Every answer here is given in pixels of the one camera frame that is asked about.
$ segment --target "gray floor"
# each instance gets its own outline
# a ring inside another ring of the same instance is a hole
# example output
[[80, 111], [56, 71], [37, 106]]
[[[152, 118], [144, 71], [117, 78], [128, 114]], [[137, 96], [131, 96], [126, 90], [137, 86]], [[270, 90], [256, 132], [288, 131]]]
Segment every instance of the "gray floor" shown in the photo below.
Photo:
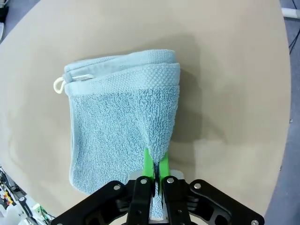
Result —
[[[282, 7], [294, 8], [292, 0], [280, 0]], [[294, 0], [300, 8], [300, 0]], [[6, 34], [39, 0], [11, 0], [6, 22]], [[285, 21], [289, 43], [296, 36], [300, 21]], [[278, 182], [265, 216], [266, 225], [300, 224], [300, 38], [291, 54], [292, 103], [285, 157]]]

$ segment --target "towel label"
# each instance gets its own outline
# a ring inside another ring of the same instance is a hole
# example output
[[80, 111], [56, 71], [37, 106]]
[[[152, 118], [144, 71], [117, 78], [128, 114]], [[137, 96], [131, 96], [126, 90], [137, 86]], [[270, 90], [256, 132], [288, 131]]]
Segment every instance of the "towel label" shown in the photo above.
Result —
[[73, 80], [75, 81], [86, 81], [86, 80], [89, 80], [89, 79], [92, 79], [92, 78], [95, 78], [92, 74], [85, 74], [85, 75], [81, 75], [81, 76], [75, 76], [75, 77], [72, 77]]

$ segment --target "light blue towel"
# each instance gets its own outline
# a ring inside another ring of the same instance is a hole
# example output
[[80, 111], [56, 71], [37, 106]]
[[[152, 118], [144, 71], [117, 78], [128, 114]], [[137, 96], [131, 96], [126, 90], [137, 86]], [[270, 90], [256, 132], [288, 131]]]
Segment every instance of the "light blue towel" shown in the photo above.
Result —
[[[85, 81], [77, 76], [93, 77]], [[70, 182], [91, 194], [112, 180], [124, 184], [168, 150], [179, 97], [174, 51], [148, 50], [82, 60], [65, 66], [72, 129]], [[152, 215], [161, 217], [158, 196]]]

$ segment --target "metal screw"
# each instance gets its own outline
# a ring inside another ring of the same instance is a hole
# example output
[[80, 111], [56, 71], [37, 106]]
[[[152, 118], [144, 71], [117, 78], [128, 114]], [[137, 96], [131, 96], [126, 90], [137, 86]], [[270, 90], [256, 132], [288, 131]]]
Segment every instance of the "metal screw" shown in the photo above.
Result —
[[201, 188], [201, 184], [199, 184], [199, 183], [196, 183], [196, 184], [194, 185], [194, 188], [196, 188], [196, 189], [200, 189], [200, 188]]
[[259, 222], [256, 219], [254, 219], [251, 221], [251, 225], [259, 225]]
[[173, 179], [172, 177], [170, 177], [170, 178], [167, 179], [167, 182], [168, 182], [169, 184], [172, 184], [172, 183], [174, 182], [174, 179]]
[[146, 179], [141, 179], [141, 184], [145, 184], [147, 183], [147, 180]]
[[121, 188], [121, 186], [120, 186], [119, 184], [113, 187], [113, 189], [114, 189], [115, 191], [119, 190], [120, 188]]

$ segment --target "beige table surface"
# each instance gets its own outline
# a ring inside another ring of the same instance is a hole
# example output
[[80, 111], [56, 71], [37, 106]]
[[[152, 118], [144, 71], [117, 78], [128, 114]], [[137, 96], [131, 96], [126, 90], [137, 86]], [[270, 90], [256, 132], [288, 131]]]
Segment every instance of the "beige table surface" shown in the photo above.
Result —
[[277, 0], [42, 0], [0, 45], [0, 162], [59, 215], [71, 187], [66, 64], [167, 48], [181, 65], [171, 168], [264, 214], [280, 169], [290, 65]]

